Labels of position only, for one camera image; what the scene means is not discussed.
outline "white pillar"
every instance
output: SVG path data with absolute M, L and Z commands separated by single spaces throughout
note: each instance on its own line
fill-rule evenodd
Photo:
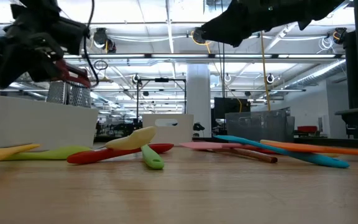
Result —
M 211 89 L 208 64 L 187 65 L 187 113 L 194 115 L 194 123 L 205 130 L 200 137 L 211 137 Z

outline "desk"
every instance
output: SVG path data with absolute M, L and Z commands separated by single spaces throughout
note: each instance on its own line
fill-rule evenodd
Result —
M 358 157 L 334 169 L 174 148 L 164 170 L 141 154 L 73 166 L 0 162 L 0 223 L 358 223 Z

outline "white box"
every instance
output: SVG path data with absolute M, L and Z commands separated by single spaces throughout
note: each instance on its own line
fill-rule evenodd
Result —
M 161 126 L 159 120 L 167 120 L 167 125 Z M 180 143 L 191 142 L 193 139 L 192 114 L 143 114 L 143 127 L 155 126 L 157 133 L 151 143 L 170 143 L 179 146 Z
M 41 144 L 33 151 L 92 147 L 97 118 L 94 109 L 0 96 L 0 146 Z

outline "blue spatula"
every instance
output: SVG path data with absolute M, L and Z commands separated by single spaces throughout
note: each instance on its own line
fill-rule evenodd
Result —
M 328 166 L 328 167 L 335 167 L 335 168 L 348 168 L 349 164 L 345 161 L 340 161 L 338 159 L 333 159 L 328 156 L 323 156 L 320 154 L 310 153 L 310 152 L 291 152 L 285 149 L 280 149 L 273 146 L 267 146 L 261 144 L 259 142 L 251 141 L 244 138 L 239 138 L 235 136 L 215 136 L 218 139 L 228 140 L 230 142 L 236 142 L 241 144 L 247 144 L 251 146 L 260 147 L 262 149 L 268 149 L 273 152 L 277 152 L 282 155 L 294 157 L 295 159 L 300 159 L 302 161 L 311 162 L 316 165 L 320 166 Z

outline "green spatula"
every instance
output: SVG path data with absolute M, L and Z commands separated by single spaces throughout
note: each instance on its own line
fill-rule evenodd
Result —
M 153 149 L 151 149 L 148 145 L 144 145 L 140 148 L 142 149 L 143 161 L 146 165 L 148 165 L 151 169 L 156 170 L 164 168 L 164 161 Z
M 4 161 L 20 161 L 20 160 L 65 160 L 68 156 L 77 153 L 91 150 L 85 146 L 64 146 L 55 150 L 45 152 L 20 152 L 13 154 Z

